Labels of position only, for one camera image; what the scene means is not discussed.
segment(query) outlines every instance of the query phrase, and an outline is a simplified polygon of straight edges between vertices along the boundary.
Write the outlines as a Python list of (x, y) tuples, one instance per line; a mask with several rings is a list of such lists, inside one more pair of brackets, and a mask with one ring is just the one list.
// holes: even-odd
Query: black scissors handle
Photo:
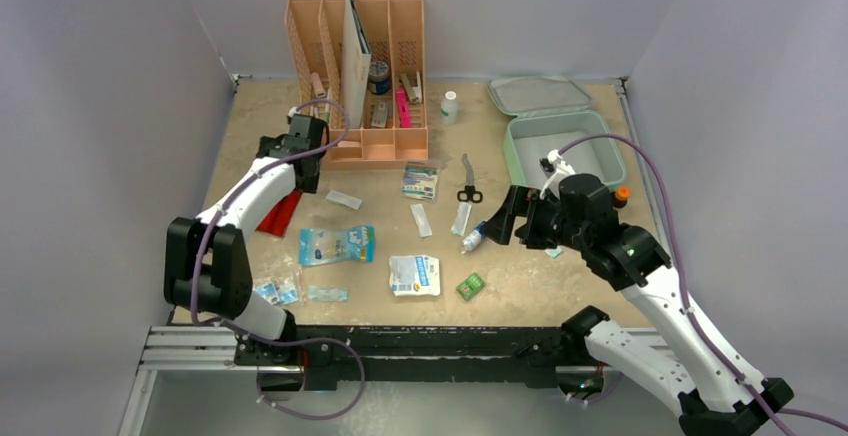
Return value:
[(479, 203), (483, 201), (483, 193), (477, 191), (474, 186), (465, 186), (465, 189), (456, 192), (456, 199), (463, 203)]

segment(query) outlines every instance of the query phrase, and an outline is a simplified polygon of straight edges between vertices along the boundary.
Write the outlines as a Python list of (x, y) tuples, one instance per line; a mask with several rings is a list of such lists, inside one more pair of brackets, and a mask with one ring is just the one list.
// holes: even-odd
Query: green container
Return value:
[[(552, 149), (589, 134), (610, 133), (604, 118), (588, 108), (591, 95), (562, 76), (510, 78), (489, 83), (495, 105), (515, 116), (507, 126), (504, 157), (512, 184), (541, 188), (547, 175), (539, 165)], [(610, 189), (627, 178), (615, 141), (594, 139), (564, 155), (577, 172), (591, 173)]]

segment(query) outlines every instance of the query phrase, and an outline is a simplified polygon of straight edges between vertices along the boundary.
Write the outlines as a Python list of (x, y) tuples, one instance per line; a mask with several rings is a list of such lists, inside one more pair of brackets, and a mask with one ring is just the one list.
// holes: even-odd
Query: pink marker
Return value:
[(412, 120), (409, 119), (409, 100), (406, 98), (406, 91), (403, 88), (398, 88), (395, 91), (395, 99), (397, 99), (398, 111), (400, 111), (400, 127), (411, 128)]

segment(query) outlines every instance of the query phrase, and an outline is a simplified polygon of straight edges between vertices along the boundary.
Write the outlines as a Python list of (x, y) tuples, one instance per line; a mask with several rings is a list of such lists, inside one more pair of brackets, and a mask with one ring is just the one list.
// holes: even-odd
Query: orange cap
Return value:
[(630, 188), (627, 186), (619, 186), (618, 189), (615, 190), (615, 199), (619, 201), (627, 201), (627, 198), (630, 197)]

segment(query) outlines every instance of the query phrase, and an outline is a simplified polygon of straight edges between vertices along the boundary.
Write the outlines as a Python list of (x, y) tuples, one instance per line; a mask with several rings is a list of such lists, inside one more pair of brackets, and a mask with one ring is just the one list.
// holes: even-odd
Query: open lid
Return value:
[(531, 118), (589, 109), (595, 99), (565, 76), (522, 76), (489, 82), (495, 106), (509, 116)]

